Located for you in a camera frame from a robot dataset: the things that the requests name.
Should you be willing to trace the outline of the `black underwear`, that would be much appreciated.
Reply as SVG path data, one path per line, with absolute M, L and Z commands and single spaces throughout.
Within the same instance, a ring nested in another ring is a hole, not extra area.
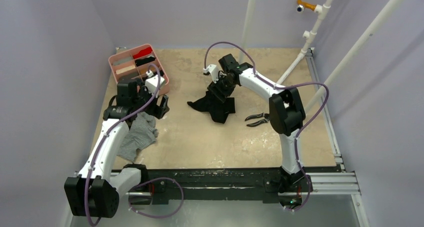
M 205 92 L 205 96 L 187 104 L 194 110 L 202 113 L 209 113 L 211 119 L 215 123 L 224 124 L 230 114 L 236 113 L 235 98 L 228 97 L 224 102 L 221 102 L 210 91 Z

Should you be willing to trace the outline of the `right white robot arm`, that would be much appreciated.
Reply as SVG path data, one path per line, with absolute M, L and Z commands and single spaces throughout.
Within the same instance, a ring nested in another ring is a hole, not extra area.
M 220 66 L 210 64 L 203 68 L 203 74 L 211 76 L 207 90 L 213 100 L 220 104 L 229 99 L 236 86 L 245 87 L 267 101 L 268 120 L 279 134 L 283 154 L 280 183 L 284 189 L 294 190 L 305 176 L 296 140 L 306 118 L 298 89 L 272 82 L 251 64 L 239 64 L 231 54 L 218 62 Z

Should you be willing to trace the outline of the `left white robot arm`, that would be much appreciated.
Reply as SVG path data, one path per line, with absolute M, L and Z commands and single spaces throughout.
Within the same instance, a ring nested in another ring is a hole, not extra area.
M 132 188 L 138 192 L 149 186 L 144 164 L 127 164 L 113 175 L 116 156 L 125 136 L 135 126 L 138 113 L 146 111 L 158 119 L 169 111 L 168 97 L 157 103 L 165 79 L 127 79 L 117 83 L 117 94 L 103 113 L 95 147 L 81 170 L 68 177 L 64 191 L 73 216 L 112 218 L 120 199 Z

